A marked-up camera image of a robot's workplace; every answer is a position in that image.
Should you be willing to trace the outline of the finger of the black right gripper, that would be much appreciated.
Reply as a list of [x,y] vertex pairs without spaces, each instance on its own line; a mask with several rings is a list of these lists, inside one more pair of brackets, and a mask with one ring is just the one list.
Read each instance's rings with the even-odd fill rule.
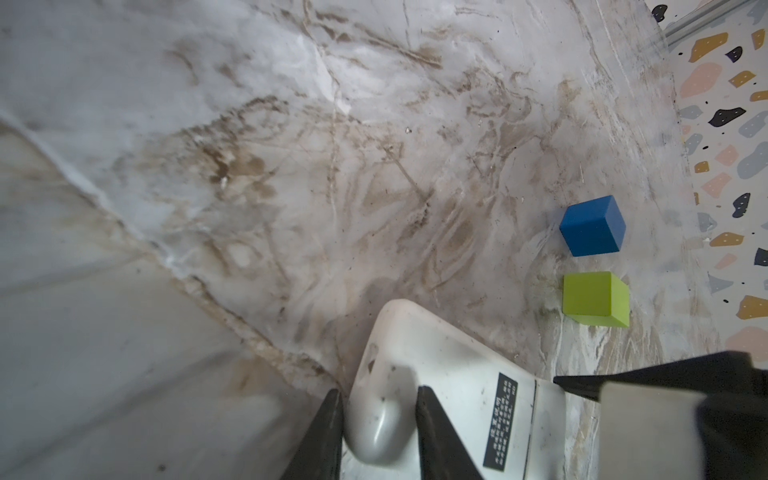
[[753,365],[746,352],[723,351],[610,375],[556,376],[570,394],[598,401],[605,383],[682,389],[705,394],[767,396],[767,371]]
[[767,398],[708,395],[696,408],[705,479],[767,478]]

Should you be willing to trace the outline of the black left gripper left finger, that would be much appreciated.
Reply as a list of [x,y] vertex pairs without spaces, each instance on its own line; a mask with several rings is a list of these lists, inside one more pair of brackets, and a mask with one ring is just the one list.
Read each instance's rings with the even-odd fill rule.
[[339,480],[344,433],[344,402],[329,390],[281,480]]

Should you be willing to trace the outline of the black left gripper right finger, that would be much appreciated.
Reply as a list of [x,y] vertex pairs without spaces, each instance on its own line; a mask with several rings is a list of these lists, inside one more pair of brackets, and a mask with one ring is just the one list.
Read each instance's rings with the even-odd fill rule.
[[415,419],[422,479],[482,479],[429,386],[418,388]]

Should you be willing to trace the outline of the white red remote control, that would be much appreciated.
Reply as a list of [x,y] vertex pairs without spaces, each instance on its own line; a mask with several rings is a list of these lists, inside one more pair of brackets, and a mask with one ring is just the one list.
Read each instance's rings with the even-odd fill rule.
[[421,387],[483,478],[563,478],[564,391],[405,299],[384,305],[364,350],[344,413],[342,478],[420,478]]

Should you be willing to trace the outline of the white battery cover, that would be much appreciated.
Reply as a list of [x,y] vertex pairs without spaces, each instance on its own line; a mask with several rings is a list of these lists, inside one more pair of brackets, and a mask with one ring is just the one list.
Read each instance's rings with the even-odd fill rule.
[[600,479],[703,479],[699,392],[607,383],[600,392]]

